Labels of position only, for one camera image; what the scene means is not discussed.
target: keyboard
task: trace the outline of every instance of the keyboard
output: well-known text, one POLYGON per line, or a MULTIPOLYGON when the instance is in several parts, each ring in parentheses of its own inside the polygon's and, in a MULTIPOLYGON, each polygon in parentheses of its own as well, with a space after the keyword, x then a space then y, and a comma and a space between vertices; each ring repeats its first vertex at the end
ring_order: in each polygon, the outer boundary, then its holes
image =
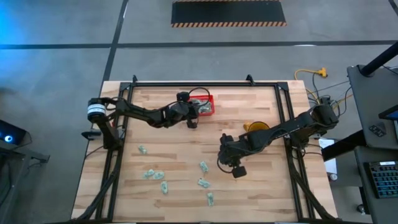
POLYGON ((398 161, 365 162, 376 198, 398 198, 398 161))

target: blue light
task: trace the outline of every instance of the blue light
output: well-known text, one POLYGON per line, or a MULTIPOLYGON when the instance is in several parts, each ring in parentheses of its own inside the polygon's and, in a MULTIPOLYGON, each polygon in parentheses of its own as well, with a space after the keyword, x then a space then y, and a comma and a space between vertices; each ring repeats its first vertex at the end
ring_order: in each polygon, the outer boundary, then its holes
POLYGON ((12 141, 12 136, 6 136, 6 137, 4 138, 4 140, 5 140, 6 142, 11 142, 11 141, 12 141))

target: black and yellow striped mat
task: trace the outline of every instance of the black and yellow striped mat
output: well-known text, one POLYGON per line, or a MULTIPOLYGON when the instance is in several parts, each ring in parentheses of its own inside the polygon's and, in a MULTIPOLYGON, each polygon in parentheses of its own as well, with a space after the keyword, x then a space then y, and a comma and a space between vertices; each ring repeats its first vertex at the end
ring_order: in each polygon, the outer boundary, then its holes
POLYGON ((286 26, 279 0, 180 0, 173 2, 172 27, 286 26))

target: computer monitor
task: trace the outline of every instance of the computer monitor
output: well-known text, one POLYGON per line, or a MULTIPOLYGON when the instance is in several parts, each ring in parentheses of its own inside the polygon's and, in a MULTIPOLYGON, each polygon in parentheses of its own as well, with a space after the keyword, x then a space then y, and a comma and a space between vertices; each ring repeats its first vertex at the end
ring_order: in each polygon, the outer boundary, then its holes
POLYGON ((379 113, 380 119, 388 119, 391 121, 398 121, 398 105, 389 108, 388 110, 379 113))

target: gray floor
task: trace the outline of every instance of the gray floor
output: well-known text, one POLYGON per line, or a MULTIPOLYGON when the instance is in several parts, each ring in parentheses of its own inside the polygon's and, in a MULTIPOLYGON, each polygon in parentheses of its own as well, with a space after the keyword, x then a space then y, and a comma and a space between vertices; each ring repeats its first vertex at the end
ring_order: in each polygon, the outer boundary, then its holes
MULTIPOLYGON (((398 39, 398 17, 387 0, 284 0, 287 27, 172 29, 171 1, 130 0, 120 43, 221 41, 326 41, 398 39)), ((122 0, 0 0, 0 44, 109 44, 122 0)), ((110 80, 291 80, 300 68, 326 67, 318 88, 348 80, 346 68, 368 63, 388 45, 324 47, 218 47, 118 49, 110 80)), ((33 150, 51 154, 32 169, 12 214, 13 223, 68 220, 90 127, 86 102, 98 96, 109 49, 0 50, 0 119, 32 133, 33 150)), ((397 65, 392 60, 389 65, 397 65)), ((308 88, 312 75, 301 73, 308 88)), ((338 99, 346 83, 322 91, 338 99)), ((359 130, 354 99, 327 136, 359 130)), ((339 217, 369 221, 355 212, 352 188, 333 187, 339 217)))

